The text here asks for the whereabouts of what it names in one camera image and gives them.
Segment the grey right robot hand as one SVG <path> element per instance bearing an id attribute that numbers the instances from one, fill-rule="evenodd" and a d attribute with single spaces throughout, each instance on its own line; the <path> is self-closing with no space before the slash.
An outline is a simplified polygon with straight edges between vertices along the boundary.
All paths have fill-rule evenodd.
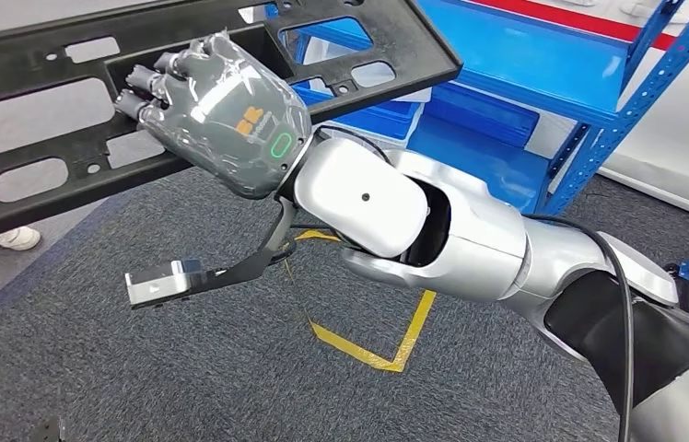
<path id="1" fill-rule="evenodd" d="M 297 92 L 227 31 L 133 67 L 115 109 L 240 197 L 280 187 L 312 131 Z"/>

